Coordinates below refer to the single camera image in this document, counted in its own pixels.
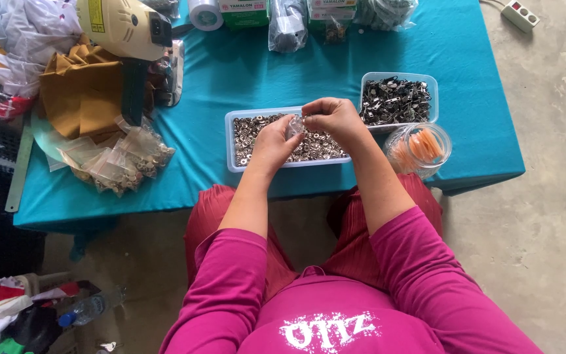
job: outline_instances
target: plastic water bottle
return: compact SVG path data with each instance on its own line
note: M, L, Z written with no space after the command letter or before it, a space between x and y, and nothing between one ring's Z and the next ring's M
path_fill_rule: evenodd
M61 327L86 325L104 312L121 305L124 299L126 299L126 288L123 286L99 292L87 299L76 302L69 311L60 316L58 324Z

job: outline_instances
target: blue bottle cap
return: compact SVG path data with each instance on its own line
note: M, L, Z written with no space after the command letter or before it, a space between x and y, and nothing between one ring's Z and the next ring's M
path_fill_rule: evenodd
M71 326L74 324L76 317L77 316L74 312L67 312L66 314L60 316L60 318L58 319L58 325L60 327Z

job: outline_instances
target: concrete floor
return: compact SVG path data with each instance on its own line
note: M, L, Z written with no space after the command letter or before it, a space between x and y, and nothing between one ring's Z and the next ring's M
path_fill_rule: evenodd
M447 243L464 268L546 353L566 353L566 0L523 0L541 23L525 35L483 3L492 48L527 173L445 198ZM334 246L326 197L272 203L271 220L295 266L320 263ZM125 306L94 323L124 353L154 353L184 295L182 234L189 211L123 217L77 264L69 236L47 240L45 271L73 269L99 286L126 284ZM315 235L310 239L301 235ZM85 338L84 353L94 340Z

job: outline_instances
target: table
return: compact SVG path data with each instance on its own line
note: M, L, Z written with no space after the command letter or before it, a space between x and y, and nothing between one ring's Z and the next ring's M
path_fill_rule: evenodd
M181 4L186 17L186 0ZM184 36L184 91L178 105L159 108L154 125L176 154L137 193L98 194L68 169L50 173L33 147L14 225L80 233L111 227L115 216L189 208L214 183L237 185L226 168L224 115L232 110L303 105L323 96L359 100L366 72L428 74L439 84L438 124L453 152L426 182L456 195L525 172L506 97L477 0L422 1L414 28L381 32L349 29L346 43L267 50L267 27L228 28ZM378 137L381 143L385 137ZM355 185L352 164L281 169L269 197L334 193Z

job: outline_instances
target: red pants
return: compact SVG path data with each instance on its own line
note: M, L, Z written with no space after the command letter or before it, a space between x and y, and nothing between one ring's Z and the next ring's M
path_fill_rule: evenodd
M413 173L399 174L398 177L410 197L442 237L442 208L429 189ZM221 185L214 185L199 194L198 203L189 216L184 236L190 286L196 277L196 248L217 230L234 194L233 188ZM384 280L379 274L379 263L368 240L366 217L357 186L335 201L327 214L327 223L338 237L338 242L329 259L320 267L330 275L355 279L375 288L385 288ZM264 300L270 300L298 276L298 272L283 252L272 226L269 225Z

